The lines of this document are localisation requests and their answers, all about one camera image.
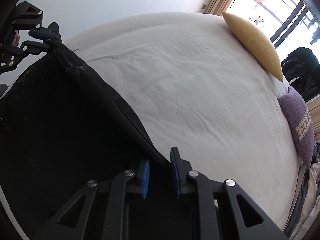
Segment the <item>black denim pants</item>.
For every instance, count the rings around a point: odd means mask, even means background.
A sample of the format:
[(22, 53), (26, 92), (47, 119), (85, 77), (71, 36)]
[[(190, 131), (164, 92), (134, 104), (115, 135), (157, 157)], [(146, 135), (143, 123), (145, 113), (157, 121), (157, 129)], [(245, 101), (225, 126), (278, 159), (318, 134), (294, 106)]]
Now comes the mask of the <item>black denim pants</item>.
[(64, 44), (27, 68), (1, 99), (1, 188), (29, 238), (90, 180), (150, 164), (146, 199), (130, 202), (129, 239), (169, 239), (169, 162), (131, 106)]

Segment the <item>purple pillow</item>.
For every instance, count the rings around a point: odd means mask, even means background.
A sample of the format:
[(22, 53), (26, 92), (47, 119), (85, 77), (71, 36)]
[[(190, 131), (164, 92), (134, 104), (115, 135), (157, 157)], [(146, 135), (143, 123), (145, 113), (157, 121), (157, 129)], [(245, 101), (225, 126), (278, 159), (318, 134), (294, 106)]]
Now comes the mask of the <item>purple pillow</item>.
[(309, 170), (313, 158), (314, 132), (311, 114), (302, 96), (292, 87), (288, 87), (285, 95), (278, 99), (284, 113), (296, 150)]

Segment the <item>beige grey folded duvet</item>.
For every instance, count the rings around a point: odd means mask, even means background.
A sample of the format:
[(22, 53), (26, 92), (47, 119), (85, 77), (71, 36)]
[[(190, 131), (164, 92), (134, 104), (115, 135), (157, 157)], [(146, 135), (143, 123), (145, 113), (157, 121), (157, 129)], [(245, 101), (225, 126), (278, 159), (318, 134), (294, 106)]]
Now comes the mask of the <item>beige grey folded duvet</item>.
[(301, 165), (290, 215), (283, 232), (288, 239), (311, 239), (319, 229), (319, 141), (311, 167)]

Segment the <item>black clothes on chair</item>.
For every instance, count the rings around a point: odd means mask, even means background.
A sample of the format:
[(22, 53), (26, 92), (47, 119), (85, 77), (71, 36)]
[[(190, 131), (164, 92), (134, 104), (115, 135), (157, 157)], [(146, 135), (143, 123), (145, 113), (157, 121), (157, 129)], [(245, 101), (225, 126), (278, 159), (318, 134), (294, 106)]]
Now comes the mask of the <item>black clothes on chair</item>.
[(305, 102), (319, 94), (319, 61), (312, 50), (298, 47), (281, 63), (287, 81), (302, 96)]

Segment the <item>yellow pillow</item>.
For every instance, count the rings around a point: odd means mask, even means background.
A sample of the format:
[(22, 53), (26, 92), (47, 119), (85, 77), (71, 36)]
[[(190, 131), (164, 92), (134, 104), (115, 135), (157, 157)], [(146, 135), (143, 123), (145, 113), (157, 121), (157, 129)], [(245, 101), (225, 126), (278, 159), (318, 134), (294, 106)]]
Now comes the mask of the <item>yellow pillow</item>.
[(251, 22), (228, 12), (222, 13), (225, 23), (234, 36), (252, 54), (252, 56), (280, 82), (283, 72), (278, 53), (267, 36)]

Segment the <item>white bed sheet mattress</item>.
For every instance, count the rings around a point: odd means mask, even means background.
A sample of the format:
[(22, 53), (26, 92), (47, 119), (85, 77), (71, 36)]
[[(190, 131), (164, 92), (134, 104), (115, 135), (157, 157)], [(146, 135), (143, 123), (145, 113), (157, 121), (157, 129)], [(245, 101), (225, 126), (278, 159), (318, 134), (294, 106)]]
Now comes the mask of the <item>white bed sheet mattress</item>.
[(268, 74), (223, 18), (157, 13), (122, 18), (67, 39), (133, 108), (166, 158), (176, 146), (192, 167), (234, 179), (281, 229), (300, 158)]

